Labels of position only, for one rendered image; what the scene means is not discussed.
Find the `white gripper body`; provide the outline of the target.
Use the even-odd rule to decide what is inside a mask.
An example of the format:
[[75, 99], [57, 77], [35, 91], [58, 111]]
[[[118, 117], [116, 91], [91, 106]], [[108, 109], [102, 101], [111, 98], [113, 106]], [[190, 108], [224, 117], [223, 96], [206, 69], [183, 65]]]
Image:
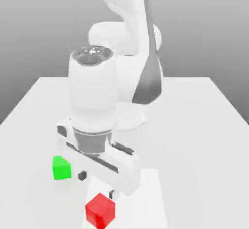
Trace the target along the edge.
[[112, 147], [106, 142], [106, 150], [99, 156], [83, 154], [66, 138], [57, 139], [59, 153], [80, 173], [86, 171], [114, 190], [131, 195], [140, 186], [141, 167], [138, 156]]

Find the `small green cube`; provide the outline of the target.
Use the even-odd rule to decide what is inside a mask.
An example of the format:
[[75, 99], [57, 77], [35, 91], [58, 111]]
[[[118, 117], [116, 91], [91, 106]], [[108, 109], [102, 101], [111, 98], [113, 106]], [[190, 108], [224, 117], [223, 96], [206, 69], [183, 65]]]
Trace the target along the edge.
[[54, 180], [70, 179], [71, 164], [69, 161], [64, 159], [62, 156], [53, 157], [53, 178]]

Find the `small red cube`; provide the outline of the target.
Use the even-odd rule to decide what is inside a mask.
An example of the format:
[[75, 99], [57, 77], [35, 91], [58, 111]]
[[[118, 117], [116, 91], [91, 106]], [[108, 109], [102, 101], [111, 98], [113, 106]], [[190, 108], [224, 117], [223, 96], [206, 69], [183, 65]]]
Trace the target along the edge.
[[85, 205], [86, 220], [97, 229], [105, 229], [116, 217], [115, 202], [98, 193]]

